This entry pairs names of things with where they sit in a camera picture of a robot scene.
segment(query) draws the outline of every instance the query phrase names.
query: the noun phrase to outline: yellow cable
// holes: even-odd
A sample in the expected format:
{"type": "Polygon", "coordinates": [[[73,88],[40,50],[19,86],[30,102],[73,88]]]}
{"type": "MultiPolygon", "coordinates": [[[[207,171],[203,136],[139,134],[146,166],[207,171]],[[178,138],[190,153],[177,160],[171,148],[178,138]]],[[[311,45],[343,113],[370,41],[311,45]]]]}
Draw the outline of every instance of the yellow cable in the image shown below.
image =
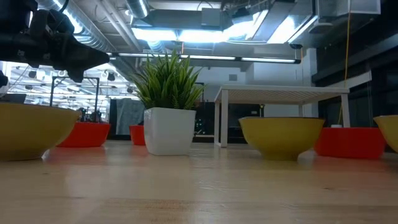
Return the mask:
{"type": "MultiPolygon", "coordinates": [[[[345,74],[344,74],[344,88],[347,87],[347,75],[348,75],[348,49],[349,49],[349,25],[351,24],[351,6],[349,6],[348,10],[348,21],[347,21],[347,43],[346,43],[346,64],[345,64],[345,74]]],[[[341,114],[343,112],[343,102],[340,104],[340,113],[338,115],[338,124],[341,121],[341,114]]]]}

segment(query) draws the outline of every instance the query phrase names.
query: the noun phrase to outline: red bowl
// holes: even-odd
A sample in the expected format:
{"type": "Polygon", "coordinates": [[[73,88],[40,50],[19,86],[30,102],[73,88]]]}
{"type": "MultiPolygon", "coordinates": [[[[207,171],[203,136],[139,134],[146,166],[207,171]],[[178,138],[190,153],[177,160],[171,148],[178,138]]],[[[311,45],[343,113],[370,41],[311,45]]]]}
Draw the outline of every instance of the red bowl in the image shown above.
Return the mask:
{"type": "Polygon", "coordinates": [[[106,141],[110,124],[76,122],[75,127],[58,147],[100,147],[106,141]]]}
{"type": "Polygon", "coordinates": [[[143,125],[132,125],[130,126],[131,141],[135,145],[145,146],[144,137],[144,126],[143,125]]]}
{"type": "Polygon", "coordinates": [[[319,156],[378,159],[385,146],[378,128],[323,128],[314,149],[319,156]]]}

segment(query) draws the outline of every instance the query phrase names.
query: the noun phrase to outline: potted plant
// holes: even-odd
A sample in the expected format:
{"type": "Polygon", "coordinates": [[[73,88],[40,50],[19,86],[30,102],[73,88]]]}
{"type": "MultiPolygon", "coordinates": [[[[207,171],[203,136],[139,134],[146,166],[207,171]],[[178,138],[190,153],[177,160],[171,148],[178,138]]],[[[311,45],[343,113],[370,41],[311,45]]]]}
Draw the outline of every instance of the potted plant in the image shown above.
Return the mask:
{"type": "Polygon", "coordinates": [[[190,148],[196,111],[191,110],[204,86],[195,84],[199,71],[173,51],[171,57],[149,57],[142,73],[134,75],[137,96],[146,107],[144,135],[154,155],[186,155],[190,148]]]}

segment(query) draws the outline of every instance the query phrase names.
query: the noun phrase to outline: bowl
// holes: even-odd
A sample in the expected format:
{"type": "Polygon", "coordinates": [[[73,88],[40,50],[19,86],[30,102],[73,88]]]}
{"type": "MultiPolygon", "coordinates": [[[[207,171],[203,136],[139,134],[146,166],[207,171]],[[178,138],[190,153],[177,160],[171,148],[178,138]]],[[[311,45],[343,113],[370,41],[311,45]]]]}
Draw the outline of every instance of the bowl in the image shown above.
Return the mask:
{"type": "Polygon", "coordinates": [[[110,124],[76,122],[69,136],[58,147],[100,147],[108,137],[110,124]]]}
{"type": "Polygon", "coordinates": [[[0,160],[40,158],[69,135],[78,117],[63,108],[0,103],[0,160]]]}
{"type": "Polygon", "coordinates": [[[145,146],[144,125],[130,125],[130,137],[134,145],[145,146]]]}
{"type": "Polygon", "coordinates": [[[319,156],[379,159],[385,146],[378,128],[323,128],[314,149],[319,156]]]}
{"type": "Polygon", "coordinates": [[[243,136],[265,159],[296,161],[313,147],[322,130],[319,118],[241,118],[243,136]]]}
{"type": "Polygon", "coordinates": [[[398,152],[398,115],[378,116],[373,118],[387,141],[387,144],[398,152]]]}

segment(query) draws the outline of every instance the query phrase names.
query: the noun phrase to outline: white table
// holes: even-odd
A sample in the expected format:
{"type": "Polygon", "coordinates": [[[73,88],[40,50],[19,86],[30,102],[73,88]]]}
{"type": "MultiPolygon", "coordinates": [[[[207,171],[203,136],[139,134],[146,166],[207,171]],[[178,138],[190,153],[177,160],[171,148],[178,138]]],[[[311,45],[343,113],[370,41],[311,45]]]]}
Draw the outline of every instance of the white table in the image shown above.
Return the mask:
{"type": "Polygon", "coordinates": [[[223,85],[215,98],[215,144],[227,146],[228,140],[228,104],[282,104],[298,105],[299,116],[303,116],[303,105],[341,96],[343,125],[349,127],[347,88],[304,87],[304,86],[265,86],[265,85],[223,85]],[[221,103],[221,143],[220,133],[220,103],[221,103]]]}

